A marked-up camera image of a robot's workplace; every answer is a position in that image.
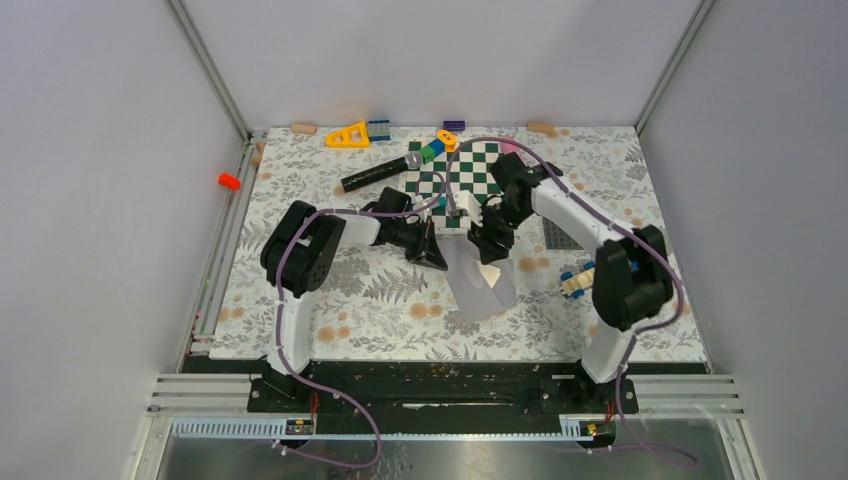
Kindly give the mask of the grey lego baseplate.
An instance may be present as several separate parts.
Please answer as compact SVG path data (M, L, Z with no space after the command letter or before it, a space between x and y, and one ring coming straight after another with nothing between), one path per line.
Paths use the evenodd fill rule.
M545 246L548 250L580 251L583 247L554 222L542 218Z

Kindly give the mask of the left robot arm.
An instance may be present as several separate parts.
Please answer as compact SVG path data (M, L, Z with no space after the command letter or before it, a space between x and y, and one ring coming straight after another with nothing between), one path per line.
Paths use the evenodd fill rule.
M292 203L260 254L266 280L278 295L261 378L282 408L296 411L309 401L311 387L297 374L311 362L315 293L330 274L338 249L390 246L401 250L409 264L403 274L445 272L432 219L432 209L444 196L441 192L422 199L386 187L360 210Z

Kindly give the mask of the beige toy car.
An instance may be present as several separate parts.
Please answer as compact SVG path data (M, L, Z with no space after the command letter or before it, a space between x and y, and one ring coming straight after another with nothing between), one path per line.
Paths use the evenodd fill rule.
M586 263L579 272L566 271L560 277L560 292L566 298L580 298L593 287L595 263Z

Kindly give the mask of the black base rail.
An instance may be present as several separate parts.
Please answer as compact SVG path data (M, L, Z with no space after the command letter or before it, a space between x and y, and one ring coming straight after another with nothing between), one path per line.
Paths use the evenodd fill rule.
M600 422L642 412L638 380L693 380L699 363L638 363L633 376L596 384L576 363L317 361L304 382L263 360L192 359L179 379L194 395L231 396L228 407L292 415L318 434L557 434L562 417Z

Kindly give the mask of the blue lego brick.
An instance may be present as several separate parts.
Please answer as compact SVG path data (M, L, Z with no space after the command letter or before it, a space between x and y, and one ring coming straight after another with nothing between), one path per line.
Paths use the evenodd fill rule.
M371 142L389 141L391 139L390 121L388 119L367 121L366 133Z

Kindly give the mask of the yellow triangle toy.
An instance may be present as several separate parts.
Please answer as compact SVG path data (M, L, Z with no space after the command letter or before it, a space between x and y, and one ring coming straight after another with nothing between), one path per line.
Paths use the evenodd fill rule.
M325 137L328 148L369 148L370 138L365 121L329 133Z

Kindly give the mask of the floral table cloth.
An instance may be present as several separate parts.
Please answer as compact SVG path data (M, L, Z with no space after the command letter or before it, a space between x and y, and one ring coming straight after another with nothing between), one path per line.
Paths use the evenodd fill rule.
M366 149L329 148L326 131L271 130L256 170L248 210L223 296L210 355L253 360L274 348L278 293L266 279L260 253L292 202L319 208L359 209L382 191L374 184L345 192L343 177L433 140L432 127L396 127ZM635 227L663 219L635 130L560 128L554 136L520 127L470 127L473 155L488 152L485 136L510 137L557 165L575 189L611 216ZM510 258L518 301L514 308L467 322L441 271L409 263L392 246L342 248L318 290L307 328L314 359L477 360L570 362L599 329L589 296L567 299L559 278L588 260L582 250L546 244L539 217L525 221Z

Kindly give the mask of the orange cap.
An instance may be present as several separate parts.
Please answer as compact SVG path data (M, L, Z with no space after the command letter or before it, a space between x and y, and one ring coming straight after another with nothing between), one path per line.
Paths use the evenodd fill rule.
M239 178L228 173L221 173L218 176L217 182L220 186L230 191L239 191L242 185L242 182Z

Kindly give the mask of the wooden cylinder block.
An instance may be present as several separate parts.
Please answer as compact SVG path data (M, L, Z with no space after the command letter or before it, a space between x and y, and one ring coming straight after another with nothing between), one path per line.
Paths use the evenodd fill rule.
M549 137L556 137L558 132L556 128L548 123L530 121L526 124L529 132L543 134Z
M314 136L317 134L318 127L311 124L304 123L292 123L290 125L290 131L294 134L298 135L309 135Z

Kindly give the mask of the wooden cylinder block left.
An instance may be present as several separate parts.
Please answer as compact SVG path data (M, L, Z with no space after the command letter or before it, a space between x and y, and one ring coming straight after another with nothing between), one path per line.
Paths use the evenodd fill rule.
M298 135L309 135L314 136L317 134L318 127L311 124L304 123L292 123L290 125L290 131L294 134Z

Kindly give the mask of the wooden cylinder block right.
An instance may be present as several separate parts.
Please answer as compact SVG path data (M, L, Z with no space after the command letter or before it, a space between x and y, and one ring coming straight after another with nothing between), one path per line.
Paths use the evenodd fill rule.
M548 123L530 121L526 124L529 132L543 134L549 137L556 137L558 132L556 128Z

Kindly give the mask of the black toy microphone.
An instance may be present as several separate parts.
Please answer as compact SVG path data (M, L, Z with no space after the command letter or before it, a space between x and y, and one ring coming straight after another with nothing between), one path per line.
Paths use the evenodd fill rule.
M409 170L419 170L423 163L424 157L419 151L409 151L402 157L342 178L341 186L344 192L352 192Z

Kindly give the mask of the green white chessboard mat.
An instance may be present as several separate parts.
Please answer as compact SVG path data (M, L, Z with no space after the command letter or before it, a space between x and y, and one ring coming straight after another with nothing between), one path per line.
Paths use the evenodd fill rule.
M501 155L497 141L477 142L464 147L458 160L448 166L448 155L442 153L417 171L407 171L400 176L398 189L412 197L418 194L429 199L441 191L442 180L432 176L435 171L448 180L452 193L468 192L483 203L490 196L500 195L501 189L489 172L489 167Z

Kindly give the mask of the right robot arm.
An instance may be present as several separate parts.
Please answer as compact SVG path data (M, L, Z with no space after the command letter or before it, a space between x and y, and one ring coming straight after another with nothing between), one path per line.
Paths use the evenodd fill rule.
M537 214L577 241L594 263L591 296L600 317L598 332L580 365L586 377L573 386L575 402L597 412L613 398L610 383L623 373L634 336L681 288L671 269L665 239L654 226L631 229L567 186L548 162L527 166L516 153L501 155L489 172L500 188L473 222L469 240L482 263L508 258L514 233Z

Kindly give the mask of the purple lego brick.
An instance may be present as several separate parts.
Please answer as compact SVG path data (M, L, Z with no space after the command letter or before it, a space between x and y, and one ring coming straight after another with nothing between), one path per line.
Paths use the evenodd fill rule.
M462 120L445 120L442 127L450 132L462 132L466 129L466 124Z

